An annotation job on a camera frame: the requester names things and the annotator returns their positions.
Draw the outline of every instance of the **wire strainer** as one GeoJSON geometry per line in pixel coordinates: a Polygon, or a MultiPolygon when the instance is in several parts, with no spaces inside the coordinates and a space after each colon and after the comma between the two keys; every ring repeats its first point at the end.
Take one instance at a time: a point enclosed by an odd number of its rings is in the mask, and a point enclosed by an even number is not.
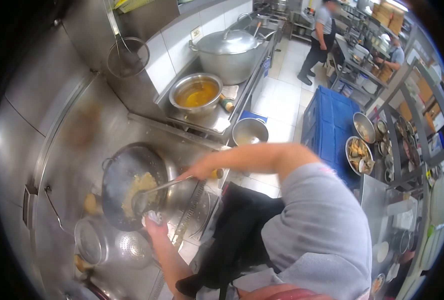
{"type": "Polygon", "coordinates": [[[143,269],[152,261],[152,249],[147,240],[136,231],[120,231],[116,237],[120,261],[134,269],[143,269]]]}
{"type": "Polygon", "coordinates": [[[116,42],[109,49],[107,68],[116,77],[127,78],[142,72],[149,62],[150,52],[147,44],[136,37],[122,37],[112,10],[111,0],[104,1],[107,18],[116,42]]]}

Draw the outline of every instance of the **perforated strainer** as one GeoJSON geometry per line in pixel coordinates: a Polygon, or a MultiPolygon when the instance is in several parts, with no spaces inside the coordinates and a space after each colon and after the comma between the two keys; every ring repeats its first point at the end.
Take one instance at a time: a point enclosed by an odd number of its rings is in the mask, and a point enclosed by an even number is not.
{"type": "Polygon", "coordinates": [[[151,246],[139,232],[119,232],[116,248],[121,263],[130,268],[143,269],[153,261],[151,246]]]}

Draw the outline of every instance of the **gray t-shirt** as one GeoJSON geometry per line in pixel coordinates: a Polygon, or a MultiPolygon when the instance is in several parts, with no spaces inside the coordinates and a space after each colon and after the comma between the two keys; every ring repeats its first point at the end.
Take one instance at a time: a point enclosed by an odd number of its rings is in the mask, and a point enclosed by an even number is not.
{"type": "Polygon", "coordinates": [[[402,65],[402,63],[405,60],[405,53],[403,52],[403,49],[401,46],[395,47],[393,46],[389,53],[392,53],[392,59],[390,60],[391,63],[399,63],[400,65],[402,65]]]}
{"type": "MultiPolygon", "coordinates": [[[[281,185],[285,209],[262,228],[270,260],[233,281],[228,300],[244,291],[290,283],[337,300],[354,300],[371,285],[372,241],[367,217],[357,199],[322,163],[294,170],[281,185]]],[[[197,300],[216,300],[219,290],[203,288],[197,300]]]]}
{"type": "MultiPolygon", "coordinates": [[[[315,22],[321,23],[324,26],[324,34],[329,35],[332,32],[332,18],[330,17],[330,12],[325,5],[322,5],[315,11],[315,22]]],[[[317,33],[315,30],[312,31],[311,36],[318,40],[317,33]]]]}

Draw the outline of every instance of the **black apron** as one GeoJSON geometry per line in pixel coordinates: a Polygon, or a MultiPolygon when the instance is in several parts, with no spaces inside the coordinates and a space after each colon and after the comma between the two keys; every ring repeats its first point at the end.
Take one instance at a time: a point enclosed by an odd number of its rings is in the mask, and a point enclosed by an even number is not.
{"type": "Polygon", "coordinates": [[[220,289],[219,299],[224,300],[229,283],[253,266],[267,264],[280,272],[270,261],[260,232],[284,209],[281,198],[272,199],[232,182],[223,190],[214,243],[204,254],[199,272],[176,283],[177,290],[191,298],[206,286],[220,289]]]}
{"type": "Polygon", "coordinates": [[[327,50],[320,49],[320,42],[317,41],[313,36],[311,36],[312,46],[310,48],[310,52],[315,52],[315,59],[318,62],[325,63],[327,61],[327,54],[332,49],[335,42],[335,33],[337,28],[335,26],[335,20],[332,18],[332,29],[329,34],[324,34],[325,45],[327,46],[327,50]]]}

